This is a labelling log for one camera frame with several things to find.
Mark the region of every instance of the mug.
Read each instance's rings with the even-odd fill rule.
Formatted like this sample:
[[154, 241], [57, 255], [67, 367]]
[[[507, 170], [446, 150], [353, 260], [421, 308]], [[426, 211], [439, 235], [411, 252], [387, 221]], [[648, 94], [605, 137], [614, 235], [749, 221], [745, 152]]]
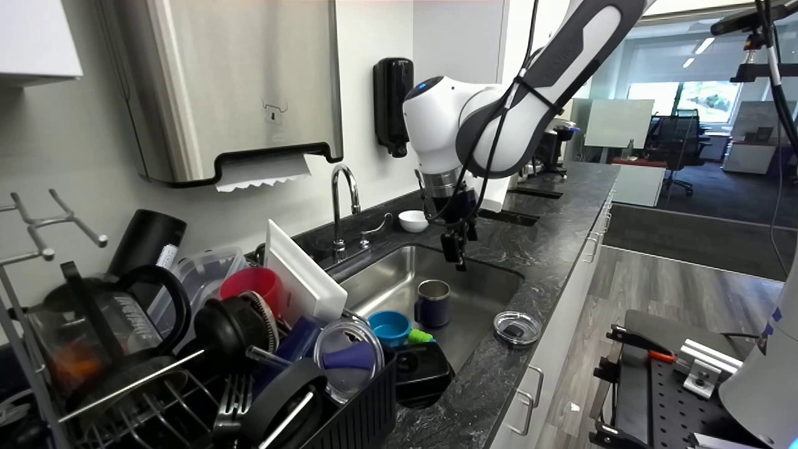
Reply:
[[452, 286], [439, 279], [424, 279], [416, 288], [416, 321], [426, 328], [442, 328], [452, 321]]

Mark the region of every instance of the window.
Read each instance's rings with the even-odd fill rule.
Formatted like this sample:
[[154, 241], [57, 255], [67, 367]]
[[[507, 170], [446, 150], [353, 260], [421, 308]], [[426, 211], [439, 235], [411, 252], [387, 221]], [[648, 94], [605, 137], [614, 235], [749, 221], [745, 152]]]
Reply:
[[698, 109], [701, 122], [726, 125], [737, 90], [730, 81], [683, 81], [679, 109]]
[[654, 100], [654, 115], [671, 115], [679, 81], [631, 81], [629, 100]]

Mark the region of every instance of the red bowl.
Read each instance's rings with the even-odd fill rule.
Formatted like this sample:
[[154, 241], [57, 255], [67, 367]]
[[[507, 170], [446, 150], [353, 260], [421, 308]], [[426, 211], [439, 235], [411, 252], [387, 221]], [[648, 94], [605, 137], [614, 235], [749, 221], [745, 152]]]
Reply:
[[247, 266], [241, 272], [235, 272], [232, 276], [226, 276], [222, 281], [220, 299], [225, 302], [225, 299], [240, 297], [245, 291], [256, 291], [267, 302], [267, 307], [271, 308], [271, 313], [277, 319], [285, 316], [287, 291], [285, 291], [277, 272], [265, 268], [265, 266]]

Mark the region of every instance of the robotic arm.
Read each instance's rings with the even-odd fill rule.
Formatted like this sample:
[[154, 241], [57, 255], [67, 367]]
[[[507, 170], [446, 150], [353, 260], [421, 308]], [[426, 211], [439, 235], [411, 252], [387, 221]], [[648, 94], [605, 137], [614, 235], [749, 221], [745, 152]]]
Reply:
[[426, 191], [446, 218], [442, 243], [449, 261], [463, 266], [463, 243], [477, 240], [478, 203], [463, 173], [519, 172], [555, 112], [619, 47], [648, 4], [651, 0], [582, 0], [549, 47], [525, 55], [509, 85], [431, 76], [407, 94], [407, 134], [419, 152]]

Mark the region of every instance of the ceiling light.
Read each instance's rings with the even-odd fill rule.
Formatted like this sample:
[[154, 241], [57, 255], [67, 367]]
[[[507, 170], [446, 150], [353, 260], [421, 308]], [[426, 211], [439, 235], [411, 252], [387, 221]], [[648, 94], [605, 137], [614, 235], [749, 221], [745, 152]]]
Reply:
[[714, 45], [714, 43], [716, 43], [716, 36], [706, 36], [706, 40], [701, 40], [701, 45], [695, 47], [695, 55], [706, 51], [706, 50], [709, 50], [709, 45]]

